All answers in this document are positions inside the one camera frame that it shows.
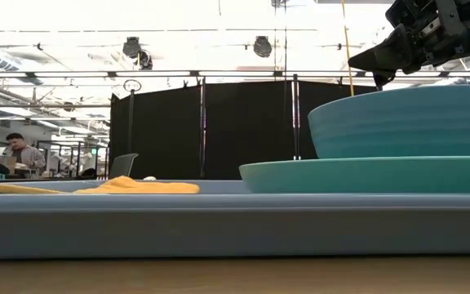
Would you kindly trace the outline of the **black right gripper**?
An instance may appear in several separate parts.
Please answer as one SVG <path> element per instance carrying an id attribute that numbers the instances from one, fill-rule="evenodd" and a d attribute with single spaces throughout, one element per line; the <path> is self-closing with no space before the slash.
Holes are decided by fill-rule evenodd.
<path id="1" fill-rule="evenodd" d="M 413 20 L 399 24 L 380 44 L 348 60 L 354 69 L 373 72 L 377 88 L 394 79 L 399 69 L 419 68 L 467 32 L 461 13 L 470 0 L 406 0 Z"/>

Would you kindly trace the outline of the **blue plastic bowl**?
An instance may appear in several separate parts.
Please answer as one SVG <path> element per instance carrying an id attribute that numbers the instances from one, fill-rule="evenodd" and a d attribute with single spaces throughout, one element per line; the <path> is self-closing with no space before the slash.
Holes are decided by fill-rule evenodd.
<path id="1" fill-rule="evenodd" d="M 319 158 L 470 156 L 470 85 L 377 91 L 308 114 Z"/>

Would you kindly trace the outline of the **green plastic plate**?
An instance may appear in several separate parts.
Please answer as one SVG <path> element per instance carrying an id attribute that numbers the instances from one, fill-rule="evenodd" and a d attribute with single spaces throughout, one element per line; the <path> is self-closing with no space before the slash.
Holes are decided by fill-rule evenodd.
<path id="1" fill-rule="evenodd" d="M 253 193 L 468 193 L 470 156 L 324 158 L 239 167 Z"/>

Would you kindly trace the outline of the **light blue plastic tray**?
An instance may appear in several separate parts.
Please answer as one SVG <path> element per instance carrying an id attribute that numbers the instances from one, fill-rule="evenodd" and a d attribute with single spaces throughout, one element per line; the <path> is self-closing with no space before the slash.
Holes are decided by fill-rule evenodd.
<path id="1" fill-rule="evenodd" d="M 470 194 L 0 194 L 0 260 L 470 254 Z"/>

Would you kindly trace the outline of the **yellow cloth napkin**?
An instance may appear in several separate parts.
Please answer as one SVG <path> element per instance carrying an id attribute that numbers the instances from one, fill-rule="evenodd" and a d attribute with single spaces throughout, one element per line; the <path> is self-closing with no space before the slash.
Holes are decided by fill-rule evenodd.
<path id="1" fill-rule="evenodd" d="M 96 188 L 78 189 L 75 194 L 198 194 L 198 185 L 178 182 L 140 182 L 127 176 L 119 176 Z M 0 184 L 0 194 L 61 194 L 59 190 Z"/>

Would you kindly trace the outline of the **metal partition pole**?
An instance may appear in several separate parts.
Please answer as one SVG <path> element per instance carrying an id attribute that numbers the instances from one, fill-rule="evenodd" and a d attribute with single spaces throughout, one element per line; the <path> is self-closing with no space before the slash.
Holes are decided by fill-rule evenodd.
<path id="1" fill-rule="evenodd" d="M 200 80 L 200 144 L 199 144 L 199 167 L 200 178 L 205 176 L 206 157 L 206 78 Z"/>
<path id="2" fill-rule="evenodd" d="M 292 80 L 292 111 L 293 111 L 293 133 L 294 133 L 294 160 L 300 160 L 300 142 L 299 142 L 299 81 L 298 75 L 293 74 Z"/>

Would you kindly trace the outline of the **black ceiling lamp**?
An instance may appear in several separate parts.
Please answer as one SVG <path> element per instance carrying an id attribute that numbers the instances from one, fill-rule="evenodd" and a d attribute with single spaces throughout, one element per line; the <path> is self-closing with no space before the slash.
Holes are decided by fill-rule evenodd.
<path id="1" fill-rule="evenodd" d="M 122 53 L 132 59 L 139 70 L 153 69 L 152 56 L 141 47 L 138 37 L 127 37 L 123 43 Z"/>
<path id="2" fill-rule="evenodd" d="M 268 36 L 257 36 L 253 45 L 253 52 L 261 58 L 268 58 L 272 53 L 272 46 Z"/>

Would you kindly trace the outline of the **grey office chair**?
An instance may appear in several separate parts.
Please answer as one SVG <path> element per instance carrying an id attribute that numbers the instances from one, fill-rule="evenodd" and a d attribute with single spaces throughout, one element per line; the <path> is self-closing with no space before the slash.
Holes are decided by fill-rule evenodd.
<path id="1" fill-rule="evenodd" d="M 138 154 L 124 154 L 117 156 L 112 161 L 112 166 L 109 169 L 109 179 L 113 179 L 119 176 L 129 176 L 135 159 Z"/>

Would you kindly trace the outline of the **person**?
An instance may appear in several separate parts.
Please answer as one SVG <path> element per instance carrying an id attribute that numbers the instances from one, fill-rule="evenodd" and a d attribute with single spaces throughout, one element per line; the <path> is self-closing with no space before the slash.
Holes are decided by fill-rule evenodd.
<path id="1" fill-rule="evenodd" d="M 6 156 L 16 159 L 17 163 L 25 165 L 26 168 L 15 171 L 16 178 L 27 179 L 31 171 L 40 172 L 46 166 L 46 159 L 42 152 L 28 145 L 20 133 L 11 133 L 6 136 L 9 146 L 3 152 Z"/>

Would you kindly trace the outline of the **long horizontal metal rail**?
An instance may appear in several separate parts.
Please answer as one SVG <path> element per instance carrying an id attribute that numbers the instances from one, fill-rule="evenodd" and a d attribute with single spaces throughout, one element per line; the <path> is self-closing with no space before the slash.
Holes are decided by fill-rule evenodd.
<path id="1" fill-rule="evenodd" d="M 160 77 L 236 77 L 236 78 L 372 78 L 366 71 L 264 71 L 264 70 L 155 70 L 155 71 L 9 71 L 0 78 L 160 78 Z"/>

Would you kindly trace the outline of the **black background rig frame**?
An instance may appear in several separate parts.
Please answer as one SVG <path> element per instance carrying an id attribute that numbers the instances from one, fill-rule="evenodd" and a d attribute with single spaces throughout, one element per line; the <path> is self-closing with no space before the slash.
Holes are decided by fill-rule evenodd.
<path id="1" fill-rule="evenodd" d="M 109 147 L 103 142 L 38 140 L 35 147 L 46 159 L 41 178 L 108 179 Z"/>

